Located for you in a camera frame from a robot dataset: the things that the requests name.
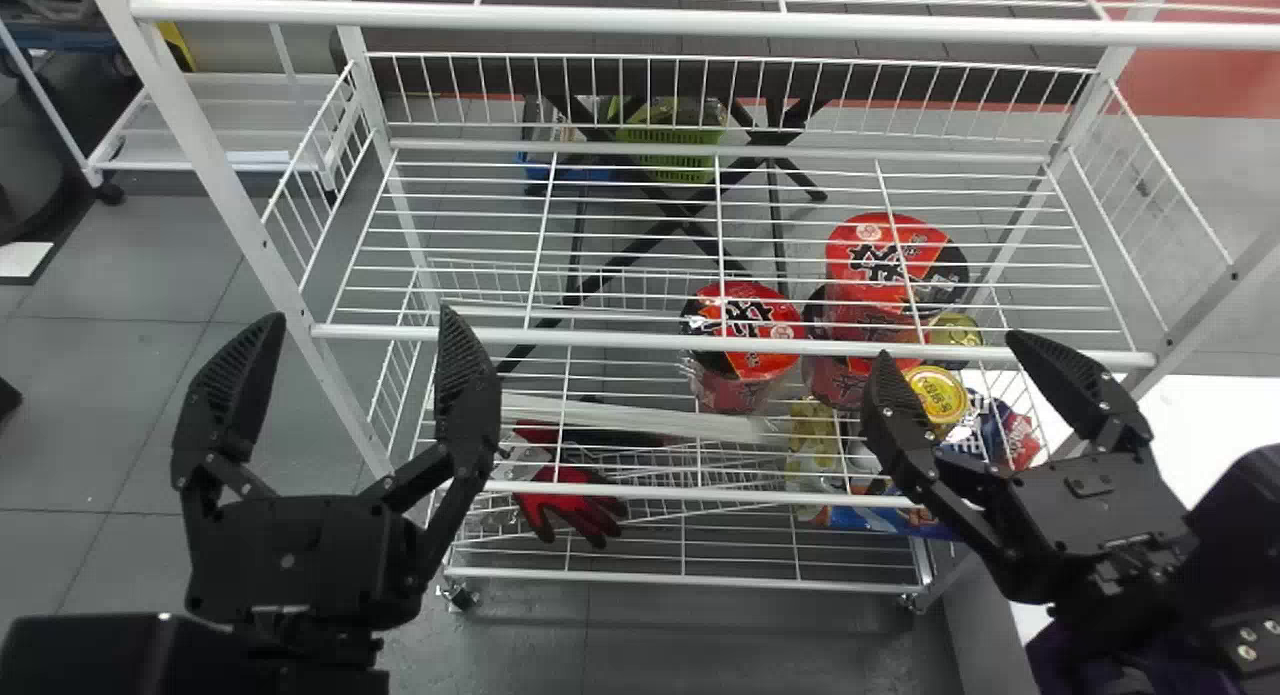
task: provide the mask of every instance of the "white surface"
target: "white surface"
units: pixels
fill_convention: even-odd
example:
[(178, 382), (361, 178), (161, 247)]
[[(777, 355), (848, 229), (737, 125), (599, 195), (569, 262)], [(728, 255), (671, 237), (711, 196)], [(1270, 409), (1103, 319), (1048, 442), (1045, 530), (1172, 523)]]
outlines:
[(50, 250), (52, 243), (0, 244), (0, 276), (31, 276)]

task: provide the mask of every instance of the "white wire shelf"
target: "white wire shelf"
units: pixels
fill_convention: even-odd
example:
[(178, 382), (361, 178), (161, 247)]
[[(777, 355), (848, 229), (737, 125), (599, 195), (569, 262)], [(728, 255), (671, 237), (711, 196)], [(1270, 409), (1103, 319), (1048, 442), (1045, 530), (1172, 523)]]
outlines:
[[(1018, 63), (687, 54), (370, 52), (369, 61), (401, 138), (512, 140), (515, 124), (550, 122), (607, 134), (696, 134), (712, 125), (723, 145), (750, 134), (859, 134), (859, 148), (972, 148), (1037, 163), (1096, 74)], [(564, 106), (564, 93), (581, 108)], [(718, 122), (707, 113), (676, 122), (676, 113), (628, 108), (663, 97), (713, 99), (723, 111)], [(526, 111), (526, 102), (535, 108)], [(842, 151), (851, 143), (828, 142)]]
[[(800, 125), (790, 122), (795, 127), (788, 129), (782, 118), (782, 125), (773, 120), (773, 129), (735, 129), (732, 118), (722, 115), (724, 124), (714, 138), (686, 145), (684, 131), (668, 122), (631, 118), (625, 125), (603, 125), (618, 99), (599, 79), (591, 90), (591, 74), (602, 70), (576, 70), (581, 61), (599, 65), (595, 58), (527, 58), (532, 69), (522, 77), (547, 99), (518, 93), (513, 83), (522, 58), (447, 52), (370, 58), (371, 72), (390, 63), (389, 77), (401, 81), (385, 102), (392, 133), (416, 129), (429, 136), (390, 140), (393, 165), (384, 168), (337, 297), (328, 315), (317, 317), (315, 335), (431, 339), (434, 329), (426, 323), (438, 303), (449, 302), (493, 344), (611, 340), (622, 348), (726, 349), (732, 343), (678, 335), (681, 308), (694, 291), (722, 279), (749, 279), (780, 291), (780, 298), (800, 311), (832, 282), (824, 244), (833, 227), (859, 212), (891, 211), (942, 230), (964, 257), (968, 282), (956, 284), (960, 297), (952, 308), (974, 317), (987, 340), (973, 357), (992, 367), (1011, 362), (1001, 334), (1019, 326), (1129, 371), (1156, 362), (1167, 323), (1194, 302), (1199, 282), (1207, 282), (1203, 275), (1229, 265), (1226, 250), (1119, 90), (1097, 76), (1088, 76), (1085, 84), (1087, 70), (919, 65), (933, 86), (918, 86), (923, 100), (916, 102), (878, 95), (842, 97), (859, 81), (886, 79), (890, 61), (631, 56), (608, 61), (614, 76), (627, 72), (614, 92), (641, 101), (672, 92), (672, 83), (681, 83), (677, 95), (659, 99), (678, 101), (692, 88), (692, 97), (701, 101), (704, 92), (712, 92), (704, 79), (713, 67), (739, 74), (772, 72), (768, 84), (762, 84), (767, 77), (742, 76), (739, 88), (728, 86), (719, 99), (723, 106), (728, 93), (739, 95), (735, 101), (745, 118), (756, 122), (764, 122), (769, 99), (742, 97), (744, 88), (749, 93), (763, 88), (776, 95), (774, 102), (791, 102), (792, 110), (800, 102), (805, 111), (804, 102), (818, 101), (806, 101), (803, 93), (827, 88), (820, 72), (836, 83), (822, 110), (804, 113)], [(353, 101), (347, 88), (361, 83), (361, 67), (352, 63), (343, 74), (346, 84), (333, 93)], [(910, 63), (892, 67), (897, 77), (890, 81), (891, 92), (915, 86), (909, 84)], [(943, 76), (948, 67), (957, 70)], [(447, 70), (452, 83), (470, 81), (485, 90), (475, 93), (467, 92), (468, 86), (433, 83), (420, 93), (404, 83), (408, 70)], [(1002, 84), (1006, 102), (989, 99), (992, 74), (1001, 70), (1010, 74)], [(1028, 90), (1033, 74), (1041, 77), (1038, 90)], [(1053, 84), (1065, 76), (1075, 77), (1065, 90)], [(952, 84), (974, 79), (979, 88), (963, 95), (964, 87), (954, 86), (951, 95), (933, 97), (942, 79)], [(426, 81), (422, 76), (420, 83)], [(878, 84), (864, 86), (877, 93)], [(1055, 88), (1064, 102), (1047, 108), (1046, 95)], [(589, 115), (568, 124), (553, 108), (557, 99), (561, 111), (572, 115), (567, 104), (572, 102), (581, 106), (579, 115)], [(973, 108), (956, 105), (966, 99)], [(1085, 99), (1101, 102), (1100, 115), (1073, 142), (1059, 142), (1064, 122)], [(334, 125), (324, 113), (332, 111), (332, 104), (321, 108), (308, 134), (311, 145), (297, 157), (315, 148), (315, 140), (328, 142)], [(604, 113), (599, 127), (590, 113)], [(358, 136), (332, 140), (348, 159), (364, 154), (371, 140), (371, 129), (361, 124), (351, 131)], [(548, 140), (548, 133), (558, 136)], [(664, 140), (668, 134), (675, 134), (675, 143)], [(762, 136), (773, 140), (756, 145)], [(1053, 148), (1064, 156), (1051, 161)], [(646, 161), (655, 154), (663, 157)], [(782, 156), (799, 163), (769, 159)], [(812, 186), (791, 180), (791, 166), (812, 177)], [(344, 168), (340, 179), (352, 170)], [(310, 212), (320, 195), (311, 180), (288, 172), (264, 215), (303, 285), (332, 220), (332, 209)], [(814, 200), (810, 189), (822, 189), (826, 198)], [(585, 297), (580, 282), (588, 284)], [(819, 302), (835, 300), (819, 297)], [(890, 346), (896, 355), (955, 356), (928, 344), (934, 326), (919, 311), (913, 315), (913, 323), (881, 326), (914, 332), (914, 344), (901, 338)], [(567, 316), (576, 317), (576, 329), (539, 325)], [(620, 338), (618, 330), (627, 335)], [(869, 357), (882, 344), (796, 339), (759, 347)]]
[(1280, 0), (134, 0), (143, 20), (1280, 47)]
[[(347, 97), (329, 99), (338, 76), (191, 72), (187, 83), (237, 172), (287, 170), (316, 113), (324, 110), (326, 125), (312, 133), (315, 147), (301, 154), (296, 170), (320, 172), (332, 180), (339, 157), (338, 143), (346, 140), (356, 118), (349, 91)], [(147, 90), (133, 97), (93, 148), (88, 163), (99, 170), (188, 172), (192, 168)]]
[[(421, 348), (416, 340), (393, 340), (388, 346), (370, 411), (371, 422), (387, 440), (396, 442), (398, 429), (408, 430), (401, 422), (412, 411), (406, 404), (421, 395), (412, 436), (399, 439), (404, 457), (434, 443), (434, 358), (424, 357)], [(887, 485), (888, 479), (877, 472), (873, 454), (860, 448), (861, 438), (854, 435), (856, 416), (815, 407), (795, 371), (763, 408), (774, 431), (758, 445), (677, 436), (664, 436), (666, 442), (655, 445), (653, 436), (645, 439), (622, 429), (591, 429), (595, 436), (602, 431), (607, 435), (599, 442), (577, 443), (584, 440), (581, 430), (564, 425), (563, 411), (582, 398), (698, 411), (700, 404), (690, 394), (686, 372), (671, 356), (620, 357), (608, 348), (540, 348), (507, 372), (504, 394), (543, 395), (549, 404), (536, 411), (507, 404), (504, 449), (518, 443), (512, 436), (516, 427), (525, 436), (530, 431), (554, 434), (553, 440), (562, 445), (534, 467), (585, 468), (602, 477), (603, 485), (594, 494), (626, 504), (627, 516), (620, 520), (622, 535), (611, 538), (600, 550), (554, 521), (559, 525), (554, 543), (543, 543), (515, 502), (524, 481), (495, 474), (467, 513), (443, 566), (444, 576), (878, 594), (919, 593), (929, 585), (932, 563), (923, 541), (872, 530), (828, 529), (796, 518), (792, 508), (797, 503), (914, 506), (900, 497), (840, 494), (842, 486), (846, 493), (868, 486), (874, 490), (873, 484)], [(988, 395), (987, 404), (995, 403), (989, 398), (995, 395), (1012, 411), (1028, 413), (1036, 425), (1027, 435), (1043, 457), (1043, 429), (1024, 372), (991, 371), (975, 363), (960, 378), (975, 393)], [(420, 388), (425, 393), (417, 393)], [(973, 444), (991, 462), (1011, 462), (1007, 451), (986, 453), (986, 442), (966, 427), (952, 431), (948, 442)], [(806, 433), (808, 449), (794, 452), (794, 430)], [(644, 439), (643, 444), (626, 445), (635, 436)], [(788, 461), (823, 462), (818, 458), (826, 461), (824, 470), (786, 467)], [(575, 493), (573, 485), (552, 489)]]
[[(1070, 204), (1056, 180), (1033, 166), (808, 159), (806, 170), (829, 198), (810, 202), (803, 186), (777, 172), (777, 236), (771, 188), (759, 168), (723, 193), (714, 186), (668, 184), (667, 204), (700, 209), (686, 221), (700, 227), (713, 247), (722, 244), (722, 262), (689, 236), (653, 234), (662, 212), (622, 180), (644, 166), (544, 166), (548, 189), (548, 180), (530, 177), (531, 168), (518, 163), (520, 145), (507, 145), (504, 152), (468, 152), (465, 142), (454, 147), (398, 154), (370, 209), (330, 325), (397, 326), (406, 312), (433, 315), (433, 306), (426, 312), (406, 308), (412, 291), (425, 303), (452, 303), (480, 326), (529, 332), (540, 317), (576, 317), (579, 330), (602, 332), (608, 340), (630, 330), (640, 346), (669, 348), (641, 332), (675, 335), (686, 300), (722, 276), (763, 282), (797, 311), (804, 308), (820, 285), (835, 282), (824, 253), (833, 227), (859, 212), (892, 211), (920, 218), (954, 241), (972, 274), (960, 285), (963, 308), (989, 344), (1023, 326), (1084, 349), (1133, 349)], [(744, 174), (745, 168), (727, 164), (731, 157), (710, 159), (709, 180)], [(584, 184), (582, 177), (594, 175), (608, 179)], [(1038, 207), (1037, 221), (1010, 225), (1029, 186), (1041, 183), (1052, 195)], [(1021, 236), (1019, 243), (1009, 243), (1011, 233)], [(654, 248), (621, 265), (616, 256), (628, 244)], [(732, 261), (744, 270), (733, 270)], [(594, 276), (609, 280), (607, 291), (580, 302), (573, 282)], [(927, 317), (878, 328), (916, 326), (925, 335), (932, 332)]]
[[(526, 527), (515, 513), (513, 493), (549, 490), (585, 493), (626, 499), (630, 518), (655, 521), (699, 513), (755, 509), (768, 504), (858, 506), (914, 508), (900, 495), (877, 494), (890, 484), (879, 475), (873, 454), (863, 448), (856, 413), (840, 413), (817, 403), (800, 367), (791, 367), (768, 394), (758, 413), (768, 425), (759, 443), (728, 443), (704, 436), (645, 434), (626, 427), (573, 425), (580, 402), (627, 404), (673, 412), (703, 412), (690, 389), (690, 372), (676, 353), (618, 353), (608, 347), (539, 348), (517, 358), (503, 358), (502, 349), (490, 349), (503, 371), (503, 449), (540, 436), (548, 457), (515, 459), (499, 467), (485, 485), (475, 506), (474, 525), (485, 538), (504, 539), (525, 535)], [(421, 351), (416, 340), (388, 344), (384, 366), (378, 375), (369, 420), (387, 443), (398, 443), (402, 462), (435, 443), (431, 372), (434, 349)], [(987, 462), (1016, 467), (1028, 453), (1047, 454), (1047, 439), (1038, 412), (1039, 401), (1021, 370), (992, 370), (983, 362), (957, 372), (970, 390), (973, 415), (960, 422), (946, 442), (963, 452), (975, 453)], [(535, 395), (539, 402), (521, 403), (516, 395)], [(1028, 417), (1025, 431), (1005, 436), (996, 452), (977, 435), (979, 412), (993, 413), (1004, 403)], [(792, 435), (803, 435), (808, 445), (797, 445)], [(1025, 443), (1027, 449), (1019, 449)], [(499, 463), (508, 456), (503, 454)], [(820, 467), (787, 470), (788, 461), (822, 463)], [(532, 470), (526, 463), (534, 463)], [(599, 485), (582, 486), (556, 480), (530, 484), (529, 476), (541, 466), (585, 468), (603, 477)], [(869, 485), (873, 486), (867, 493)]]
[(628, 518), (622, 527), (622, 538), (596, 550), (571, 529), (545, 544), (531, 534), (494, 535), (468, 517), (443, 573), (881, 594), (919, 593), (932, 580), (919, 541), (796, 523), (787, 507)]

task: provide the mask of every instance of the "wire basket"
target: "wire basket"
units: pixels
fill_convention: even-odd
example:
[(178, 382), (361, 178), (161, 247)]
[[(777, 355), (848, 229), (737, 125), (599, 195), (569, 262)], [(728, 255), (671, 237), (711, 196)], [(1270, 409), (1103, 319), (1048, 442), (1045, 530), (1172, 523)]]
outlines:
[[(694, 102), (694, 108), (687, 108), (687, 102)], [(611, 119), (618, 116), (617, 108), (618, 99), (612, 99), (608, 113)], [(671, 129), (654, 127), (664, 122), (671, 122)], [(718, 145), (724, 134), (726, 122), (724, 106), (714, 99), (703, 101), (700, 108), (695, 99), (685, 99), (684, 102), (677, 97), (653, 99), (627, 118), (627, 124), (636, 127), (622, 127), (618, 140), (622, 143)], [(713, 156), (644, 154), (635, 159), (640, 165), (649, 166), (649, 177), (660, 183), (700, 186), (714, 177)]]

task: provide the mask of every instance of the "shelf caster wheel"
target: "shelf caster wheel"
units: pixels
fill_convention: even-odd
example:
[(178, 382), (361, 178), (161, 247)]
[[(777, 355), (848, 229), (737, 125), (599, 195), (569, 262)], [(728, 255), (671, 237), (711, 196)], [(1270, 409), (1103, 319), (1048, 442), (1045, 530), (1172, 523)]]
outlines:
[(124, 202), (124, 188), (120, 188), (115, 183), (102, 183), (97, 189), (97, 198), (102, 200), (102, 204), (108, 204), (108, 206), (118, 206), (118, 204)]
[(461, 582), (447, 584), (447, 587), (436, 585), (435, 595), (449, 604), (451, 613), (465, 613), (480, 604), (480, 596), (467, 590), (466, 585)]
[(900, 607), (902, 609), (905, 609), (906, 612), (909, 612), (911, 614), (916, 614), (916, 616), (924, 614), (924, 611), (916, 604), (916, 599), (915, 599), (915, 594), (914, 593), (904, 593), (904, 594), (899, 595), (897, 596), (897, 604), (900, 604)]

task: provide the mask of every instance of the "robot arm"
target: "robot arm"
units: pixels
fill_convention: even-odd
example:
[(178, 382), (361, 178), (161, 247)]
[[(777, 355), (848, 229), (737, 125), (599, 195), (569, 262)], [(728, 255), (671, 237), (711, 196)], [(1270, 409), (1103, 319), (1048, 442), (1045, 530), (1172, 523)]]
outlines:
[(1244, 641), (1280, 622), (1280, 448), (1245, 454), (1188, 513), (1106, 367), (1029, 332), (1007, 343), (1085, 453), (1018, 474), (948, 454), (882, 352), (861, 421), (893, 483), (972, 547), (1006, 598), (1052, 604), (1075, 663), (1176, 632), (1242, 689), (1280, 691), (1280, 636)]

